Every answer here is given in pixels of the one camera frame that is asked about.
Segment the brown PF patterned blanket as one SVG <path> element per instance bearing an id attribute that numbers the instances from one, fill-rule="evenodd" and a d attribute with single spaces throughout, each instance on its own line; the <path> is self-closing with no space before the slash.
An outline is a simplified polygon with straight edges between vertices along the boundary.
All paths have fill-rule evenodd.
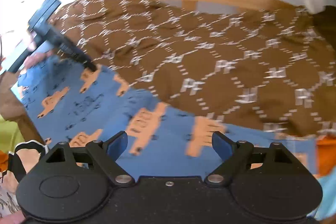
<path id="1" fill-rule="evenodd" d="M 178 110 L 309 138 L 335 136 L 333 13 L 299 6 L 216 15 L 152 0 L 76 0 L 50 23 L 97 71 Z M 9 117 L 28 116 L 12 92 L 18 76 L 8 75 L 1 95 Z"/>

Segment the colorful striped bedsheet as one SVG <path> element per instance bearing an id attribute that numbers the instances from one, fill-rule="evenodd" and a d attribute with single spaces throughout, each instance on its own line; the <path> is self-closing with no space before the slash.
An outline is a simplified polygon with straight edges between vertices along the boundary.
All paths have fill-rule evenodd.
<path id="1" fill-rule="evenodd" d="M 25 219 L 15 196 L 17 188 L 13 189 L 3 182 L 3 172 L 8 167 L 9 152 L 13 152 L 17 144 L 30 140 L 45 145 L 52 142 L 50 139 L 39 139 L 36 128 L 27 116 L 1 119 L 1 223 L 22 223 Z M 323 189 L 323 199 L 316 217 L 322 223 L 335 223 L 335 136 L 329 134 L 312 140 L 317 157 L 314 175 Z"/>

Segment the blue pants orange trucks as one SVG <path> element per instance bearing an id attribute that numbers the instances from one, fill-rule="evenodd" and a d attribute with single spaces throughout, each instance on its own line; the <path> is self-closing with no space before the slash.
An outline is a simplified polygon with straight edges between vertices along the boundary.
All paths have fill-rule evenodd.
<path id="1" fill-rule="evenodd" d="M 129 88 L 104 67 L 90 76 L 81 64 L 51 56 L 20 73 L 12 92 L 49 147 L 61 141 L 83 147 L 126 132 L 128 144 L 117 162 L 134 178 L 208 175 L 222 162 L 212 147 L 216 131 L 256 147 L 279 141 L 312 174 L 318 172 L 313 139 L 279 137 L 276 129 L 263 132 L 178 110 L 153 90 Z"/>

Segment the black white trimmed garment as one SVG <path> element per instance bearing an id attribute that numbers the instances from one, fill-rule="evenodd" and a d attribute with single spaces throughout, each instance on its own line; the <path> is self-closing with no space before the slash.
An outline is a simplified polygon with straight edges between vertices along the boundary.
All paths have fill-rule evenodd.
<path id="1" fill-rule="evenodd" d="M 3 172 L 3 182 L 17 188 L 21 180 L 49 151 L 45 144 L 36 140 L 19 143 L 13 152 L 9 152 L 7 170 Z"/>

